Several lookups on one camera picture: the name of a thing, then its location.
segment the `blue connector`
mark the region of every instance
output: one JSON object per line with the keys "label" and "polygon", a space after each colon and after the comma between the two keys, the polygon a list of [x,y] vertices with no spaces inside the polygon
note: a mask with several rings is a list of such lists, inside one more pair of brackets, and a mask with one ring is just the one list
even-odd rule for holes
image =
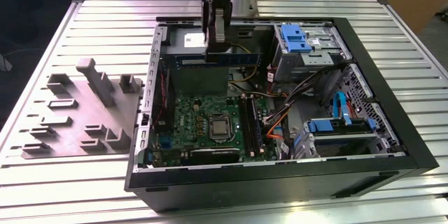
{"label": "blue connector", "polygon": [[159,136],[160,147],[163,149],[171,149],[174,147],[174,141],[171,136]]}
{"label": "blue connector", "polygon": [[283,38],[288,52],[311,52],[312,47],[307,42],[307,34],[299,25],[282,25]]}

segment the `metal workbench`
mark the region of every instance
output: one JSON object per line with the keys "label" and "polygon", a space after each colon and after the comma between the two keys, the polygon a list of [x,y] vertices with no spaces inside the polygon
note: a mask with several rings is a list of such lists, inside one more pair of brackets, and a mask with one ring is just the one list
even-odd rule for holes
{"label": "metal workbench", "polygon": [[260,16],[348,18],[440,167],[360,198],[155,213],[123,190],[128,155],[26,160],[20,146],[36,125],[51,73],[84,79],[92,57],[110,78],[146,79],[156,16],[199,16],[199,0],[79,0],[55,37],[0,134],[0,220],[139,223],[448,223],[448,74],[388,5],[360,0],[259,0]]}

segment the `yellow cable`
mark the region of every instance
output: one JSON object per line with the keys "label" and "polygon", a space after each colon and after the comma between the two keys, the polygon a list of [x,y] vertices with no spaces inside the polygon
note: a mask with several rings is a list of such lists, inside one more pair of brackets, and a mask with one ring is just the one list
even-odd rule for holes
{"label": "yellow cable", "polygon": [[232,44],[232,46],[242,48],[248,54],[251,54],[251,51],[246,47],[243,47],[240,44]]}
{"label": "yellow cable", "polygon": [[[250,51],[246,47],[243,47],[242,45],[239,45],[239,44],[232,44],[232,46],[234,46],[234,47],[240,47],[248,54],[251,53],[251,51]],[[236,83],[236,82],[247,81],[248,79],[252,78],[252,76],[254,76],[256,73],[258,73],[258,66],[255,66],[254,73],[252,73],[247,78],[244,78],[244,79],[242,79],[242,80],[236,80],[236,81],[230,81],[230,83]]]}
{"label": "yellow cable", "polygon": [[256,74],[256,72],[258,72],[258,66],[255,66],[254,73],[252,73],[248,77],[246,77],[246,78],[242,79],[242,80],[230,81],[230,83],[236,83],[236,82],[247,81],[247,80],[251,79],[251,77]]}

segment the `side panel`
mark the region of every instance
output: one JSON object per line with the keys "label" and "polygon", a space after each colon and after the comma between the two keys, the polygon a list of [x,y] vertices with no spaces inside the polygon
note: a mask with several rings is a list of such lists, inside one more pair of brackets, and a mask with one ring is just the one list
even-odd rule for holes
{"label": "side panel", "polygon": [[[376,172],[247,180],[227,183],[136,188],[132,191],[155,211],[234,207],[311,199],[335,198],[340,192],[362,189],[374,179],[380,187],[411,170],[392,176]],[[362,189],[358,194],[374,188]]]}

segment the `black cable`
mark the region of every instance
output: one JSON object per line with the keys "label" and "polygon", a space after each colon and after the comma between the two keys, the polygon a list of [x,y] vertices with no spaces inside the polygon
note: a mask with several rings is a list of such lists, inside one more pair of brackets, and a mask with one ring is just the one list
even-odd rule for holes
{"label": "black cable", "polygon": [[302,94],[303,92],[306,92],[312,85],[315,84],[315,82],[318,81],[319,77],[322,74],[327,73],[331,70],[338,70],[340,68],[344,68],[347,66],[346,63],[335,65],[335,66],[330,66],[330,67],[324,67],[320,68],[311,76],[308,76],[295,87],[294,91],[290,93],[286,102],[284,102],[284,106],[283,108],[272,115],[270,115],[267,117],[267,122],[271,121],[272,119],[275,119],[278,116],[283,115],[283,113],[286,113],[286,111],[288,110],[288,108],[292,106],[292,104],[296,102],[296,100],[294,99],[295,96],[298,94]]}

